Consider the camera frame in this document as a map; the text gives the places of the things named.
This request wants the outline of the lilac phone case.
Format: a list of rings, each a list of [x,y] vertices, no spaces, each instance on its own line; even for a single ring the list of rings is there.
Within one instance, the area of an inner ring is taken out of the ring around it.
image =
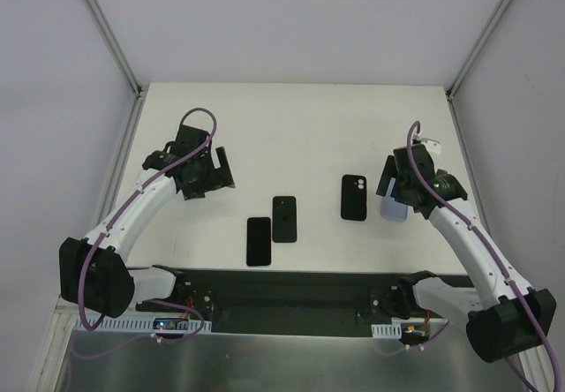
[[[390,183],[385,196],[382,198],[380,215],[390,221],[405,222],[408,219],[408,207],[392,197],[393,184]]]

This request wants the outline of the black phone case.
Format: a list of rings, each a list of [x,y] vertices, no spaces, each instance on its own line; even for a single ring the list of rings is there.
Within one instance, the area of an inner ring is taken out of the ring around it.
[[[343,220],[363,222],[367,217],[367,180],[346,174],[341,182],[340,216]]]

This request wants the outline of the black phone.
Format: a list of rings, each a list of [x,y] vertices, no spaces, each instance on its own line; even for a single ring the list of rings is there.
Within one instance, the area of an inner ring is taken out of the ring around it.
[[[297,200],[294,196],[274,196],[272,199],[272,239],[280,244],[297,242]]]

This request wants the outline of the black smartphone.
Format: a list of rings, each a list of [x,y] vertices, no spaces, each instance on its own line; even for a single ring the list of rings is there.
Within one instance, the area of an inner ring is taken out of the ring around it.
[[[272,262],[271,220],[269,217],[250,217],[246,229],[246,265],[267,267]]]

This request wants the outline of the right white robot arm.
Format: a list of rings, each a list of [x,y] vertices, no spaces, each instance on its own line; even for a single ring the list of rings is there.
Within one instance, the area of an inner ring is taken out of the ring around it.
[[[376,191],[413,208],[440,232],[463,265],[477,295],[447,285],[429,271],[400,278],[380,299],[386,314],[407,320],[424,310],[461,328],[472,349],[487,363],[542,345],[556,300],[536,290],[486,233],[460,182],[434,167],[424,144],[394,149]]]

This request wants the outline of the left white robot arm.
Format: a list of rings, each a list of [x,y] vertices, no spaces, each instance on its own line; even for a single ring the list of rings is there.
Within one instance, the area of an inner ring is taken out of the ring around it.
[[[67,238],[59,249],[62,299],[117,318],[131,304],[156,299],[166,311],[180,310],[186,290],[172,268],[128,268],[140,235],[176,195],[202,199],[235,185],[224,147],[211,147],[210,132],[180,125],[177,136],[142,164],[127,198],[83,238]]]

